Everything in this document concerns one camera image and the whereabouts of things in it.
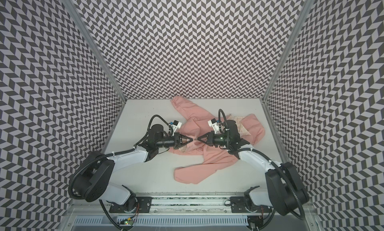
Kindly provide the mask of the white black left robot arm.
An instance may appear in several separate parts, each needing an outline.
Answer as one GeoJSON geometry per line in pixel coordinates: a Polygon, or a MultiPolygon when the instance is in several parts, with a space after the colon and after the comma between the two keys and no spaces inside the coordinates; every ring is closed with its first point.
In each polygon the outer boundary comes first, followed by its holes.
{"type": "Polygon", "coordinates": [[[122,212],[132,212],[138,204],[136,194],[125,185],[112,183],[111,176],[128,166],[151,161],[161,148],[178,150],[194,140],[175,128],[171,130],[168,134],[162,125],[153,125],[132,149],[109,154],[92,152],[71,177],[69,196],[74,200],[107,202],[122,212]]]}

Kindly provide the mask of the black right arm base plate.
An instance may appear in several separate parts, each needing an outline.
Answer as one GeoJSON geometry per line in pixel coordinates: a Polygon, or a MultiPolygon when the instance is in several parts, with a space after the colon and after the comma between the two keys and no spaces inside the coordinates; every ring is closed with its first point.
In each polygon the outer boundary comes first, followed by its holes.
{"type": "Polygon", "coordinates": [[[270,213],[271,207],[255,205],[250,198],[247,197],[230,197],[230,208],[232,213],[270,213]]]}

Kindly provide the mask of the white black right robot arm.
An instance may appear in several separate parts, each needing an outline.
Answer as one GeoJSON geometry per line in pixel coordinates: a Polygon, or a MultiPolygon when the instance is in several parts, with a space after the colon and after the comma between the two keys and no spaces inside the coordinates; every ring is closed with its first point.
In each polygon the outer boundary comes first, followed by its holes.
{"type": "Polygon", "coordinates": [[[303,205],[310,197],[292,163],[274,161],[256,150],[250,142],[241,138],[237,124],[233,120],[220,122],[212,119],[208,124],[213,130],[198,137],[199,142],[210,147],[222,148],[265,175],[267,186],[265,190],[255,187],[244,193],[249,211],[256,206],[268,206],[282,216],[292,214],[300,220],[305,218],[303,205]]]}

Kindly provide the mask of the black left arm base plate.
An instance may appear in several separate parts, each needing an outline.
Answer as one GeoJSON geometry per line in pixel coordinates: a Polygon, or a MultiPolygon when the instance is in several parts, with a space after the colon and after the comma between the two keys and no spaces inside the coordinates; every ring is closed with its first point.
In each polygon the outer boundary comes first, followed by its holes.
{"type": "Polygon", "coordinates": [[[152,200],[152,197],[130,196],[122,205],[111,203],[109,212],[113,214],[134,214],[136,212],[149,213],[152,206],[152,200]]]}

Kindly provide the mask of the pink Snoopy zip jacket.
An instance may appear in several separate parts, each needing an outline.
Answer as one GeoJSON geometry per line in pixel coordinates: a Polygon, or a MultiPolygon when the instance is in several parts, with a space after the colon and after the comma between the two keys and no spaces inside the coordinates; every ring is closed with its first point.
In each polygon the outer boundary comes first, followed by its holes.
{"type": "MultiPolygon", "coordinates": [[[[187,121],[180,129],[182,135],[196,139],[212,130],[208,121],[215,116],[207,110],[180,96],[174,97],[171,104],[187,121]]],[[[229,115],[227,118],[233,118],[236,121],[241,138],[252,145],[260,142],[265,136],[265,128],[254,114],[244,117],[229,115]]],[[[174,180],[183,184],[199,184],[216,171],[230,167],[238,161],[238,158],[227,151],[210,147],[197,140],[178,150],[170,149],[170,152],[181,156],[203,156],[204,158],[202,164],[174,170],[174,180]]]]}

